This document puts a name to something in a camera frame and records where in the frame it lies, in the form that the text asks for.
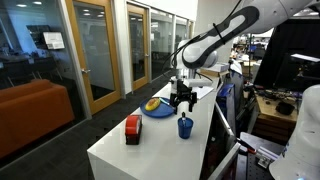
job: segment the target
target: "red object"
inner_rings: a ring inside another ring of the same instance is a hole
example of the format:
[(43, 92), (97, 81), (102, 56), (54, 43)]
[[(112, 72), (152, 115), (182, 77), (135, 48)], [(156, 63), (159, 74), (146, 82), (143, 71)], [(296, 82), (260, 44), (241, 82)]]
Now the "red object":
[(126, 144), (137, 145), (139, 144), (140, 134), (142, 129), (142, 116), (129, 115), (126, 120)]

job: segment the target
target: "door handle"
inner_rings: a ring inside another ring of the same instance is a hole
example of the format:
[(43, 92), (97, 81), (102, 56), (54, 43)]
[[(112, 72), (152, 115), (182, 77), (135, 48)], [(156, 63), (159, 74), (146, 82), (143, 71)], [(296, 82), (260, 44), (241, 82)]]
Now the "door handle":
[(81, 69), (82, 74), (88, 74), (91, 70), (90, 69)]

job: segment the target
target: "glass door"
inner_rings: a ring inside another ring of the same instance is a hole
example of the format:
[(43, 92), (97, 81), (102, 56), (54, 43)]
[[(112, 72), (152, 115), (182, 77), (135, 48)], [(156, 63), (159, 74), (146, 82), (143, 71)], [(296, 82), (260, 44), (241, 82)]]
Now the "glass door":
[(110, 0), (67, 0), (91, 113), (120, 99)]
[(128, 4), (133, 90), (148, 83), (147, 10)]

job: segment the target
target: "wooden door frame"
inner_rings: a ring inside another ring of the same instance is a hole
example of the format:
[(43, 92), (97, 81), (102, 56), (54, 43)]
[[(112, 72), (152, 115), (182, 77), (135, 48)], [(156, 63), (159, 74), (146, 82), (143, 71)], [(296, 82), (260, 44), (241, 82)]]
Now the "wooden door frame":
[(149, 71), (149, 60), (150, 60), (150, 53), (149, 53), (149, 29), (148, 29), (148, 8), (143, 7), (143, 6), (139, 6), (136, 4), (131, 4), (131, 3), (127, 3), (127, 11), (128, 11), (128, 34), (129, 34), (129, 44), (130, 44), (130, 63), (131, 63), (131, 69), (133, 69), (132, 66), (132, 48), (131, 48), (131, 33), (130, 33), (130, 18), (129, 18), (129, 14), (130, 13), (135, 13), (135, 14), (142, 14), (143, 16), (143, 32), (144, 32), (144, 36), (143, 36), (143, 41), (144, 41), (144, 73), (145, 76), (134, 81), (133, 77), (133, 70), (131, 71), (131, 76), (132, 76), (132, 90), (137, 90), (140, 87), (144, 86), (145, 84), (147, 84), (149, 82), (150, 79), (150, 71)]
[(118, 65), (117, 50), (116, 50), (116, 43), (115, 43), (111, 0), (65, 0), (65, 1), (66, 1), (67, 10), (68, 10), (69, 21), (72, 28), (72, 34), (74, 37), (74, 42), (75, 42), (76, 50), (78, 54), (78, 59), (79, 59), (78, 61), (81, 68), (86, 67), (85, 53), (83, 52), (81, 36), (80, 36), (80, 31), (77, 23), (73, 2), (82, 2), (82, 3), (104, 7), (104, 11), (105, 11), (104, 15), (105, 15), (105, 21), (106, 21), (107, 37), (108, 37), (108, 43), (109, 43), (109, 49), (110, 49), (110, 58), (111, 58), (111, 66), (113, 71), (115, 90), (112, 93), (100, 99), (94, 100), (92, 96), (89, 76), (88, 74), (82, 75), (91, 114), (95, 114), (98, 111), (102, 110), (103, 108), (119, 100), (121, 97), (120, 78), (119, 78), (119, 70), (118, 70), (119, 65)]

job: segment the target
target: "floor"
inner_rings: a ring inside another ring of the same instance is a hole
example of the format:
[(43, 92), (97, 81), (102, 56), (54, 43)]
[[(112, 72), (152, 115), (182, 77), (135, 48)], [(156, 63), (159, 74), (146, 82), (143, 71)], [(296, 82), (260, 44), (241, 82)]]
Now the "floor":
[(0, 169), (1, 180), (94, 179), (86, 150), (168, 83), (160, 77)]

